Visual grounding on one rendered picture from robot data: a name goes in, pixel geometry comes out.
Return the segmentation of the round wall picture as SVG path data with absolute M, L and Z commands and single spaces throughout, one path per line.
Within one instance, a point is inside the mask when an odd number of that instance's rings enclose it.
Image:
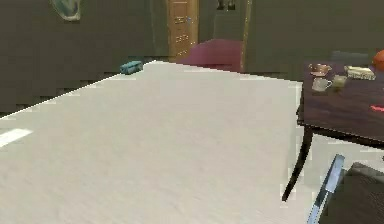
M 65 21 L 81 19 L 81 0 L 50 0 L 56 13 Z

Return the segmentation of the orange round object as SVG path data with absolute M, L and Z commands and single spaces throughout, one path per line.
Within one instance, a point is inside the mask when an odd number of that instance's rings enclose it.
M 372 65 L 378 71 L 384 71 L 384 49 L 377 52 L 372 59 Z

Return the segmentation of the dark chair with metal frame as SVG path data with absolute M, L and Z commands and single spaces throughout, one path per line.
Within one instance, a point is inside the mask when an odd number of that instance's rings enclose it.
M 306 224 L 384 224 L 384 172 L 337 154 Z

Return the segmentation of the dark wooden dining table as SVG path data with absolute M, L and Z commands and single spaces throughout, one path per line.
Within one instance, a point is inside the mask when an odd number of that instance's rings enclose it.
M 309 64 L 332 67 L 326 76 L 310 73 Z M 304 128 L 302 145 L 282 199 L 287 200 L 294 188 L 309 153 L 315 134 L 384 150 L 384 112 L 370 106 L 384 107 L 384 72 L 373 72 L 375 80 L 347 78 L 345 86 L 335 90 L 332 85 L 324 92 L 312 89 L 315 78 L 332 82 L 335 75 L 347 75 L 343 63 L 310 62 L 303 68 L 303 83 L 297 124 Z

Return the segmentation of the pale rectangular dish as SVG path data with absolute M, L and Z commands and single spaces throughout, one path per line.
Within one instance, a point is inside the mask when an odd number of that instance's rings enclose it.
M 345 66 L 349 78 L 362 79 L 362 80 L 375 80 L 376 75 L 369 69 L 363 67 Z

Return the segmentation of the brass floor lamp pole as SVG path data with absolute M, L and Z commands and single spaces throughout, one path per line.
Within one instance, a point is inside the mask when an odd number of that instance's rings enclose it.
M 242 41 L 241 60 L 240 60 L 240 69 L 242 73 L 245 73 L 245 68 L 246 68 L 247 42 L 248 42 L 249 26 L 250 26 L 251 15 L 252 15 L 252 4 L 253 4 L 253 0 L 246 0 L 243 41 Z

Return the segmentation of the teal box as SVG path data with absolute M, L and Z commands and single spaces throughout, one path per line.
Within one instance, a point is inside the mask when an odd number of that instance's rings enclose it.
M 135 72 L 139 72 L 143 69 L 142 61 L 130 61 L 120 66 L 120 72 L 122 74 L 130 75 Z

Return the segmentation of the white mug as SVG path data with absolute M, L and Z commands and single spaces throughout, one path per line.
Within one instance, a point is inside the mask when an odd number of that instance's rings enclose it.
M 330 80 L 327 80 L 325 78 L 315 78 L 313 80 L 312 89 L 317 92 L 324 92 L 331 85 L 332 85 L 332 82 Z

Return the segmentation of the wooden room door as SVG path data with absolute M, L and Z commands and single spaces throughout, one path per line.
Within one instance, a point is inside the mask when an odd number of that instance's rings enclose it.
M 166 0 L 169 61 L 185 58 L 198 43 L 199 0 Z M 186 17 L 193 24 L 188 25 Z

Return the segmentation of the copper bowl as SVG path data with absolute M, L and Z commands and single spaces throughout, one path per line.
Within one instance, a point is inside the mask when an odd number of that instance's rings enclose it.
M 332 67 L 327 64 L 309 64 L 308 68 L 312 75 L 318 77 L 326 76 L 332 70 Z

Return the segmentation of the pale green cup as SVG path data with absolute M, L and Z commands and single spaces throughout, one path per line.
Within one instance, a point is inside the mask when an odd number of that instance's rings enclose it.
M 332 80 L 332 88 L 335 90 L 342 89 L 347 81 L 347 76 L 335 75 Z

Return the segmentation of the dark wall picture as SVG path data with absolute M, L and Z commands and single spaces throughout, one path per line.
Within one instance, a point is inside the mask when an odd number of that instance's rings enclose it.
M 217 9 L 218 10 L 235 10 L 236 1 L 235 0 L 217 0 Z

